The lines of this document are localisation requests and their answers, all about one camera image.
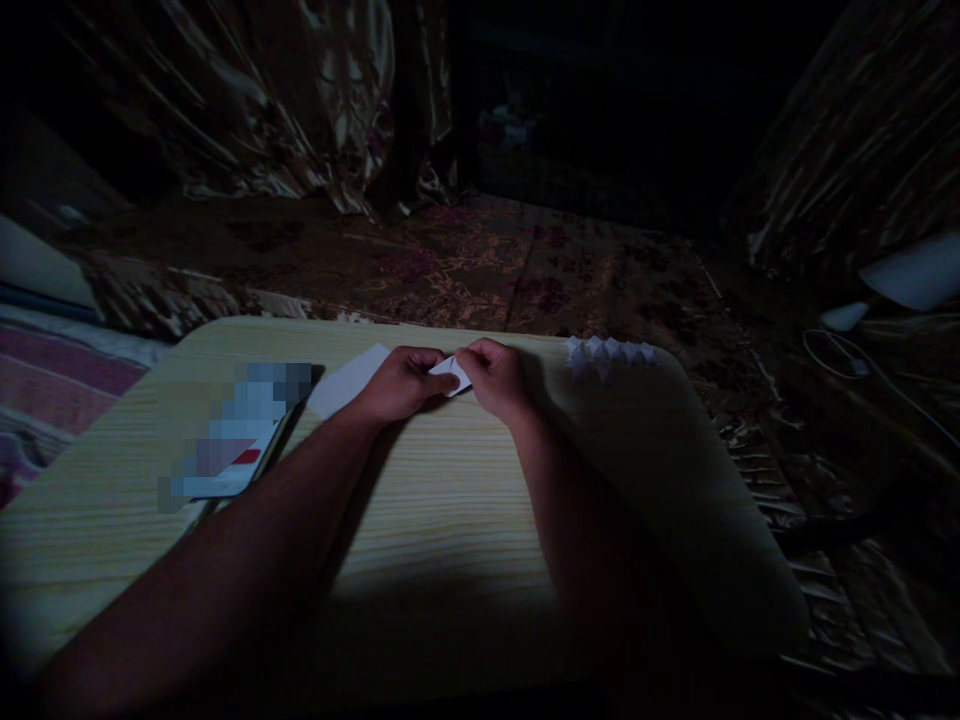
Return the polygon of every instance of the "curtain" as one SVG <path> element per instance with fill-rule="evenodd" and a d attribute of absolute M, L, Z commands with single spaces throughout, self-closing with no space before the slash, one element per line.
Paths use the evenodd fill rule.
<path fill-rule="evenodd" d="M 958 30 L 958 3 L 848 6 L 723 210 L 750 265 L 843 292 L 960 226 Z"/>
<path fill-rule="evenodd" d="M 455 202 L 443 0 L 64 0 L 53 19 L 187 197 L 322 188 L 377 222 Z"/>

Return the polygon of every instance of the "red stripe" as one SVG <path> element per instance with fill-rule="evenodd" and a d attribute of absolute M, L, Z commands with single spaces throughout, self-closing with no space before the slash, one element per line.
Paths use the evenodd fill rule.
<path fill-rule="evenodd" d="M 113 407 L 116 398 L 0 356 L 0 405 L 72 435 Z"/>
<path fill-rule="evenodd" d="M 233 461 L 234 465 L 249 465 L 257 461 L 257 458 L 260 457 L 259 450 L 244 450 L 240 453 L 240 457 Z"/>
<path fill-rule="evenodd" d="M 56 338 L 0 327 L 0 354 L 120 397 L 146 370 Z"/>

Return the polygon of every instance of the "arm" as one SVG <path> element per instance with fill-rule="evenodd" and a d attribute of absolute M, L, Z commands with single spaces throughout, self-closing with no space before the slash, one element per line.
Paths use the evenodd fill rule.
<path fill-rule="evenodd" d="M 482 339 L 457 362 L 513 436 L 550 577 L 617 709 L 685 716 L 728 661 L 656 540 L 530 399 L 516 350 Z"/>
<path fill-rule="evenodd" d="M 316 590 L 380 431 L 456 388 L 439 350 L 397 348 L 364 391 L 94 618 L 35 688 L 51 711 L 114 715 L 169 700 Z"/>

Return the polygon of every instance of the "table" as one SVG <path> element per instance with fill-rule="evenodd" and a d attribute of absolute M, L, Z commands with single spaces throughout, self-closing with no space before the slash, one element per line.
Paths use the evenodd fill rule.
<path fill-rule="evenodd" d="M 196 330 L 164 364 L 312 362 L 332 372 L 376 342 L 449 353 L 480 335 L 234 317 Z M 641 511 L 725 643 L 770 655 L 805 635 L 800 588 L 672 356 L 658 350 L 660 367 L 617 364 L 611 389 L 595 376 L 572 382 L 563 338 L 490 336 L 524 351 L 539 402 Z M 196 512 L 157 514 L 156 375 L 0 515 L 4 593 L 27 668 L 146 570 Z M 319 423 L 305 410 L 288 448 Z M 377 477 L 361 480 L 355 505 L 358 525 L 329 596 L 264 675 L 278 706 L 342 709 L 587 672 L 510 435 L 472 392 L 415 416 Z"/>

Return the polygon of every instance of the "white lamp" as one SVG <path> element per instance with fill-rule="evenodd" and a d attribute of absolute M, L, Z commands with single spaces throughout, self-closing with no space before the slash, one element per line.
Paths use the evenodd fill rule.
<path fill-rule="evenodd" d="M 960 233 L 947 232 L 904 248 L 867 265 L 860 278 L 878 295 L 904 307 L 929 312 L 960 294 Z M 820 323 L 846 332 L 856 327 L 870 306 L 855 302 L 828 310 Z"/>

